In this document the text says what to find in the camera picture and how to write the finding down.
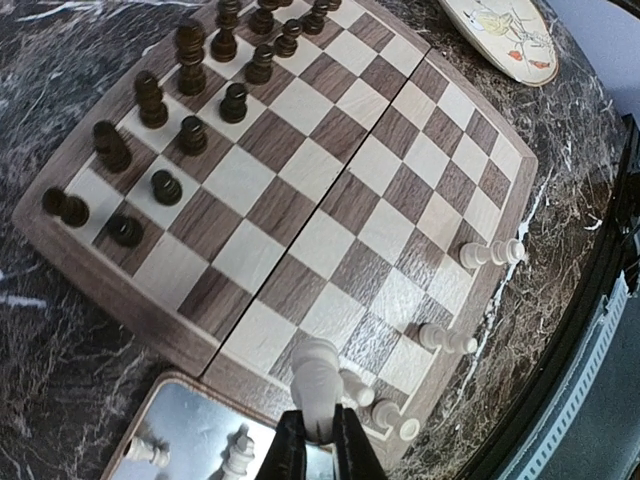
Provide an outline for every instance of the black chess piece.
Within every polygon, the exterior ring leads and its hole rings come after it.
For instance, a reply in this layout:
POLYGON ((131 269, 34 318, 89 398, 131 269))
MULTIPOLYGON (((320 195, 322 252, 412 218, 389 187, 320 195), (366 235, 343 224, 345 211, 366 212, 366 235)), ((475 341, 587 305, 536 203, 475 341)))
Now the black chess piece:
POLYGON ((193 18, 182 20, 175 36, 177 59, 180 63, 178 90, 189 97, 201 93, 206 86, 207 79, 202 67, 204 41, 202 23, 193 18))
POLYGON ((242 83, 232 83, 220 102, 220 117, 227 123, 239 123, 246 115, 247 88, 242 83))
POLYGON ((190 156, 200 155, 207 149, 207 134, 202 120, 195 115, 189 115, 182 120, 178 146, 182 153, 190 156))
POLYGON ((138 115, 142 124, 151 129, 160 128, 169 119, 167 106, 162 101, 162 88, 158 79, 148 70, 136 75, 134 82, 136 103, 140 107, 138 115))
POLYGON ((280 6, 280 0, 258 0, 258 9, 249 18, 249 28, 256 35, 266 35, 273 30, 273 11, 280 6))
POLYGON ((307 35, 319 35, 324 28, 324 17, 329 11, 329 0, 316 0, 311 13, 302 19, 302 29, 307 35))
POLYGON ((238 43, 233 36, 233 29, 238 26, 240 6, 237 0, 221 0, 218 3, 216 25, 220 31, 211 40, 211 56, 217 62, 230 62, 238 52, 238 43))
POLYGON ((93 126, 93 146, 109 172, 124 172, 131 165, 131 151, 113 123, 102 120, 93 126))
POLYGON ((253 58, 244 69, 244 78, 253 85, 264 85, 273 73, 273 47, 263 43, 253 51, 253 58))
POLYGON ((57 187, 49 188, 42 196, 42 208, 49 215, 60 217, 72 228, 82 227, 89 220, 89 206, 80 197, 67 195, 57 187))
POLYGON ((282 35, 273 43, 275 54, 283 58, 293 56, 298 48, 298 37, 301 33, 302 24, 299 20, 295 18, 287 20, 282 26, 282 35))
POLYGON ((142 224, 137 219, 120 213, 114 213, 106 227, 109 236, 123 247, 137 247, 144 236, 142 224))
POLYGON ((151 177, 153 196, 162 205, 175 205, 182 198, 182 185, 167 170, 158 170, 151 177))

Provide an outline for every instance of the marble table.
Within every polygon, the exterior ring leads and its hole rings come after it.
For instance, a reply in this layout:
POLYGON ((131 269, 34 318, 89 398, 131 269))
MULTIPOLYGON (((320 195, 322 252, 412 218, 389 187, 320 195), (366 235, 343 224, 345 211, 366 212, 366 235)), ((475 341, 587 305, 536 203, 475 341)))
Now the marble table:
MULTIPOLYGON (((0 0, 0 479, 98 478, 167 367, 85 299, 10 222, 46 159, 193 0, 0 0)), ((560 57, 542 88, 516 84, 435 0, 382 0, 515 126, 539 159, 520 227, 528 259, 392 479, 452 478, 517 396, 560 321, 609 203, 624 134, 610 97, 553 11, 560 57)))

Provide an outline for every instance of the chess piece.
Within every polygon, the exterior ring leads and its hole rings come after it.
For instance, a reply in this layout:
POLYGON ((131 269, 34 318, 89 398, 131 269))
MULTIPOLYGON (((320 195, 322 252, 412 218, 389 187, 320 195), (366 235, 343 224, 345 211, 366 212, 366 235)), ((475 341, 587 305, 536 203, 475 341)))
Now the chess piece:
POLYGON ((524 245, 515 238, 506 242, 495 241, 489 247, 479 243, 467 243, 460 249, 460 263, 470 269, 479 268, 489 261, 495 265, 515 265, 524 255, 524 245))
POLYGON ((178 146, 185 155, 200 155, 207 149, 207 134, 204 123, 195 115, 189 115, 182 120, 178 134, 178 146))
POLYGON ((244 78, 253 85, 264 85, 273 73, 273 48, 270 45, 258 45, 253 51, 253 58, 244 70, 244 78))
POLYGON ((142 241, 144 229, 135 218, 115 213, 107 221, 107 233, 123 247, 137 247, 142 241))
POLYGON ((246 115, 247 88, 242 83, 232 83, 220 102, 220 117, 227 123, 239 123, 246 115))
POLYGON ((402 418, 400 408, 391 400, 381 400, 371 412, 373 422, 380 428, 397 429, 400 440, 410 442, 420 433, 420 421, 417 418, 402 418))
POLYGON ((93 146, 109 172, 124 172, 131 165, 131 151, 113 123, 103 120, 93 126, 93 146))
POLYGON ((249 28, 256 35, 267 35, 273 30, 273 11, 280 6, 280 0, 258 0, 258 9, 249 18, 249 28))
POLYGON ((221 0, 218 3, 216 25, 220 31, 211 40, 211 56, 217 62, 230 62, 238 52, 238 42, 233 35, 233 29, 238 26, 239 11, 237 0, 221 0))
POLYGON ((475 353, 478 350, 478 341, 455 330, 445 330, 440 325, 425 323, 420 327, 420 343, 426 348, 438 348, 447 353, 475 353))
POLYGON ((300 21, 291 18, 282 26, 282 35, 273 42, 275 54, 282 58, 288 58, 296 53, 298 48, 298 37, 302 33, 300 21))
POLYGON ((162 205, 175 205, 182 198, 182 185, 167 170, 158 170, 151 177, 153 196, 162 205))
POLYGON ((291 355, 291 398, 302 411, 307 440, 332 442, 333 414, 343 394, 338 350, 327 340, 311 338, 291 355))
POLYGON ((344 382, 344 393, 360 407, 368 407, 373 403, 376 393, 373 388, 364 384, 360 377, 351 370, 340 370, 344 382))
POLYGON ((181 65, 178 72, 178 90, 189 97, 201 93, 206 86, 202 67, 204 40, 204 26, 199 21, 187 18, 178 26, 175 36, 177 58, 181 65))
POLYGON ((42 196, 42 208, 49 215, 60 217, 71 228, 80 228, 89 220, 89 206, 80 197, 67 195, 57 187, 49 188, 42 196))
POLYGON ((142 124, 151 129, 160 128, 169 118, 167 106, 162 101, 162 88, 158 79, 148 70, 143 70, 134 82, 136 103, 140 107, 138 116, 142 124))
POLYGON ((302 19, 302 29, 307 35, 319 35, 324 28, 324 17, 329 11, 329 0, 316 0, 308 13, 302 19))

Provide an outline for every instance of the chessboard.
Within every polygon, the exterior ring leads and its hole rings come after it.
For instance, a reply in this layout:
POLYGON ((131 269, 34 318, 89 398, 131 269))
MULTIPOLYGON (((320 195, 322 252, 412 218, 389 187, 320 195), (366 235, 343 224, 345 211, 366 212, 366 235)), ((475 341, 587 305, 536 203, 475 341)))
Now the chessboard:
MULTIPOLYGON (((289 355, 316 336, 378 397, 424 422, 460 355, 425 349, 418 328, 473 334, 505 269, 465 269, 458 251, 514 236, 537 160, 460 73, 369 0, 344 0, 293 56, 273 57, 266 84, 248 84, 256 47, 311 4, 277 8, 265 35, 249 27, 256 8, 240 9, 225 63, 210 51, 216 4, 193 16, 206 36, 197 95, 181 93, 174 34, 154 46, 54 153, 14 222, 139 339, 249 414, 275 423, 293 408, 289 355), (159 128, 140 119, 142 71, 164 92, 159 128), (238 123, 220 116, 233 83, 248 91, 238 123), (180 144, 190 116, 207 139, 195 156, 180 144), (105 120, 131 152, 119 173, 94 148, 105 120), (159 171, 181 187, 170 204, 154 196, 159 171), (51 188, 85 202, 81 226, 51 215, 51 188), (134 247, 114 241, 114 215, 142 227, 134 247)), ((358 414, 393 465, 409 445, 369 409, 358 414)))

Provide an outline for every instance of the white pawn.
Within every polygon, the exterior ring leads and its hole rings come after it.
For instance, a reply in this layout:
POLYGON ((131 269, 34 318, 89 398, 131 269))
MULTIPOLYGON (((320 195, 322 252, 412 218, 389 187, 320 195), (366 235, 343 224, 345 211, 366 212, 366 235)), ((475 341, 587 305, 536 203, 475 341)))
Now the white pawn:
POLYGON ((475 353, 478 341, 455 330, 445 330, 440 325, 425 323, 420 327, 420 343, 423 347, 442 349, 447 353, 475 353))
POLYGON ((515 238, 506 242, 495 241, 489 247, 479 243, 467 243, 460 249, 460 263, 470 269, 479 268, 489 261, 496 265, 515 265, 524 255, 524 245, 515 238))
POLYGON ((391 400, 381 400, 375 404, 371 417, 380 428, 397 429, 400 440, 410 442, 420 433, 420 420, 402 418, 400 408, 391 400))

